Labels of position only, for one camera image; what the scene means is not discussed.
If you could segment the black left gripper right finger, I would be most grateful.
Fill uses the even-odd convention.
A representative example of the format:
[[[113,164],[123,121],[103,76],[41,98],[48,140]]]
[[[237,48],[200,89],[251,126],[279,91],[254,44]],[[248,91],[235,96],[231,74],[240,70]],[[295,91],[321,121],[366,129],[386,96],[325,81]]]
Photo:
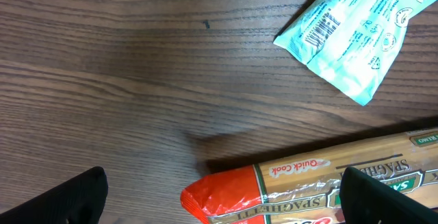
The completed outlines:
[[[339,190],[346,224],[437,224],[437,213],[388,185],[348,167]]]

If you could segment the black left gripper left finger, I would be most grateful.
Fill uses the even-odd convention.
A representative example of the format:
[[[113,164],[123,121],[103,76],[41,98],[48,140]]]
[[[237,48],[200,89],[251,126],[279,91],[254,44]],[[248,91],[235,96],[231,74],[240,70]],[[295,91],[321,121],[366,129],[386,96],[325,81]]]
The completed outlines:
[[[108,195],[105,171],[95,166],[1,214],[1,224],[97,224]]]

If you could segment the red spaghetti packet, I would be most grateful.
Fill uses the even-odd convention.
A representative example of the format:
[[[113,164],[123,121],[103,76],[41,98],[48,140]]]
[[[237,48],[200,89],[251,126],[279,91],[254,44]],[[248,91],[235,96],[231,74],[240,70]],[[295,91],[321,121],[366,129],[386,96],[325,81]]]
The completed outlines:
[[[437,129],[368,138],[211,174],[186,187],[181,205],[201,223],[341,223],[348,167],[437,207]]]

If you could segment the teal tissue packet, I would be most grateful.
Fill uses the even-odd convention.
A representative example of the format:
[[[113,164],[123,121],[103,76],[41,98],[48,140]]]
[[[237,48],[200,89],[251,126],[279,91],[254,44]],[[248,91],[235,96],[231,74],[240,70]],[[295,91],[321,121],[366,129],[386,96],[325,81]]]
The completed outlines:
[[[409,20],[436,0],[315,0],[274,44],[360,105],[400,52]]]

